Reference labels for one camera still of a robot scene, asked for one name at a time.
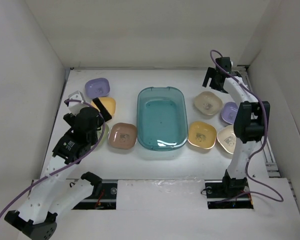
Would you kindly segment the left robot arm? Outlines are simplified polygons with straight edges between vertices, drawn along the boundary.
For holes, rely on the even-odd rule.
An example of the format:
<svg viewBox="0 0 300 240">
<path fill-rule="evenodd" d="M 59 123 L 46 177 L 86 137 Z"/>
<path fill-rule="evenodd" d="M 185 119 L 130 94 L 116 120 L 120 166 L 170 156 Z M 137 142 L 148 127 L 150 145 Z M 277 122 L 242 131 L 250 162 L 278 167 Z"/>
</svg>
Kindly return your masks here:
<svg viewBox="0 0 300 240">
<path fill-rule="evenodd" d="M 88 171 L 61 195 L 65 180 L 99 145 L 106 122 L 112 119 L 99 98 L 93 99 L 92 103 L 65 100 L 67 106 L 71 103 L 77 103 L 80 109 L 63 116 L 69 129 L 52 150 L 44 176 L 26 190 L 29 194 L 27 200 L 4 217 L 7 223 L 31 240 L 49 240 L 64 214 L 87 197 L 97 198 L 102 191 L 102 179 Z"/>
</svg>

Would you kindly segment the cream plate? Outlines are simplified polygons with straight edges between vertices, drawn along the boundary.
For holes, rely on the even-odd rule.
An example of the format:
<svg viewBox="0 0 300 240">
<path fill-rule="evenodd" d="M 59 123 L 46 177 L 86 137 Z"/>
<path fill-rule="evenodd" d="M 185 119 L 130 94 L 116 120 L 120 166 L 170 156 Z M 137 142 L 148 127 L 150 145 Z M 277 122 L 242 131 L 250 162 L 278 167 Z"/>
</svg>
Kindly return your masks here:
<svg viewBox="0 0 300 240">
<path fill-rule="evenodd" d="M 232 155 L 235 151 L 236 139 L 237 138 L 234 133 L 233 125 L 228 125 L 217 133 L 217 141 L 219 142 L 219 144 L 227 153 Z"/>
</svg>

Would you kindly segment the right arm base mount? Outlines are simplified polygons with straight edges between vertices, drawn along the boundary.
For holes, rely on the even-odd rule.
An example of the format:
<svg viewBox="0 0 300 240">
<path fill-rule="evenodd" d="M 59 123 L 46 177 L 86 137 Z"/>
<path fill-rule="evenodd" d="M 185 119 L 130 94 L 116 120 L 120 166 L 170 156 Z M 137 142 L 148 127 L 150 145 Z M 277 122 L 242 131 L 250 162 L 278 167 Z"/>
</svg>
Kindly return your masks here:
<svg viewBox="0 0 300 240">
<path fill-rule="evenodd" d="M 247 183 L 226 189 L 221 180 L 208 180 L 200 194 L 206 197 L 209 210 L 216 209 L 253 209 L 253 201 Z"/>
</svg>

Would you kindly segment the brown plate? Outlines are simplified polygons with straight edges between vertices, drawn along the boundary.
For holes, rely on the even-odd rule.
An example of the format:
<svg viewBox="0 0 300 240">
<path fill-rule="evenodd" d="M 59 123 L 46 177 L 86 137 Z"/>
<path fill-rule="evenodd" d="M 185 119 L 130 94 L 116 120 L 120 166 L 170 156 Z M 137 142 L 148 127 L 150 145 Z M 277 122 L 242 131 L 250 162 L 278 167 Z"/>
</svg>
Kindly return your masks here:
<svg viewBox="0 0 300 240">
<path fill-rule="evenodd" d="M 116 149 L 129 150 L 133 148 L 137 141 L 137 127 L 130 123 L 119 122 L 112 126 L 108 144 Z"/>
</svg>

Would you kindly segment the beige plate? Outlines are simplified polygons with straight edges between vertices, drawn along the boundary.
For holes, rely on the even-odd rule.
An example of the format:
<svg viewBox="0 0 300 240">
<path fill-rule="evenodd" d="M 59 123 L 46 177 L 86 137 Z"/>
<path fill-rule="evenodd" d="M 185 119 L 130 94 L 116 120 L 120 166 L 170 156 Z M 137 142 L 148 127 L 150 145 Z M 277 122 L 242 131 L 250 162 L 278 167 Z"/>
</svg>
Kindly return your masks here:
<svg viewBox="0 0 300 240">
<path fill-rule="evenodd" d="M 193 100 L 194 106 L 206 116 L 214 116 L 223 107 L 223 101 L 210 91 L 203 91 Z"/>
</svg>

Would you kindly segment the green plate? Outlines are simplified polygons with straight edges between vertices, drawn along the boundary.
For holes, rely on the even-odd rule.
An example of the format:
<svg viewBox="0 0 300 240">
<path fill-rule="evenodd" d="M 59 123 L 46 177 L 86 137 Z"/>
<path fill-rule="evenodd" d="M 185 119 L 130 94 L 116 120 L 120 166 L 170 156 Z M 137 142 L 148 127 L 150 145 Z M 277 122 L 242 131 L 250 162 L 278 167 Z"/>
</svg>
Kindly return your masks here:
<svg viewBox="0 0 300 240">
<path fill-rule="evenodd" d="M 97 140 L 99 141 L 98 146 L 100 147 L 104 141 L 108 138 L 108 134 L 109 134 L 109 126 L 107 124 L 105 124 L 105 130 L 104 133 L 102 135 L 102 131 L 103 131 L 103 126 L 101 126 L 98 130 L 97 130 Z"/>
</svg>

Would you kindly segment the yellow plate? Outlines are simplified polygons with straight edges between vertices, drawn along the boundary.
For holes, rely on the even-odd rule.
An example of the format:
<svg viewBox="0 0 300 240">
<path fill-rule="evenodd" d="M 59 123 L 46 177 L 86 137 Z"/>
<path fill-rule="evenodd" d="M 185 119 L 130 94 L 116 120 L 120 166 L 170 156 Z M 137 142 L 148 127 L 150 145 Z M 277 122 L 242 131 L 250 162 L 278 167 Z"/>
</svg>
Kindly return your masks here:
<svg viewBox="0 0 300 240">
<path fill-rule="evenodd" d="M 90 104 L 99 111 L 107 110 L 112 117 L 115 115 L 116 101 L 112 97 L 98 97 L 93 99 Z"/>
<path fill-rule="evenodd" d="M 209 150 L 216 144 L 217 130 L 214 126 L 202 122 L 194 121 L 188 128 L 187 141 L 195 147 Z"/>
</svg>

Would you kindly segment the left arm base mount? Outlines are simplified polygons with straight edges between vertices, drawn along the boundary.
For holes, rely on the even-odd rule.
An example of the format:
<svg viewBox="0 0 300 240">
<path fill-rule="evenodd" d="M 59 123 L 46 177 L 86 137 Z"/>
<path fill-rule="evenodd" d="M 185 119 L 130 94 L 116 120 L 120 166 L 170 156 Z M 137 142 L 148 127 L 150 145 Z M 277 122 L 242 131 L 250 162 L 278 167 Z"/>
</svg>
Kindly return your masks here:
<svg viewBox="0 0 300 240">
<path fill-rule="evenodd" d="M 81 200 L 73 210 L 115 210 L 117 193 L 118 180 L 103 180 L 102 185 L 94 187 L 92 194 Z"/>
</svg>

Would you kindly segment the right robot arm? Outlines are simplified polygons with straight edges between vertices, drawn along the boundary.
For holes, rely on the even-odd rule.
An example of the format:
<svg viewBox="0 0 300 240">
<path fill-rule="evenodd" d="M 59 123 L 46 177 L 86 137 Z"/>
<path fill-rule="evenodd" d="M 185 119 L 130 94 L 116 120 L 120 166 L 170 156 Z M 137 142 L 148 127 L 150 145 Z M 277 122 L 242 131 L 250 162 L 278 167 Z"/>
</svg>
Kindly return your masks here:
<svg viewBox="0 0 300 240">
<path fill-rule="evenodd" d="M 270 104 L 259 99 L 244 84 L 242 77 L 232 71 L 229 57 L 213 59 L 215 68 L 209 67 L 202 86 L 228 93 L 238 111 L 233 124 L 236 144 L 232 160 L 221 182 L 207 182 L 209 198 L 235 198 L 247 185 L 247 166 L 258 142 L 268 130 Z"/>
</svg>

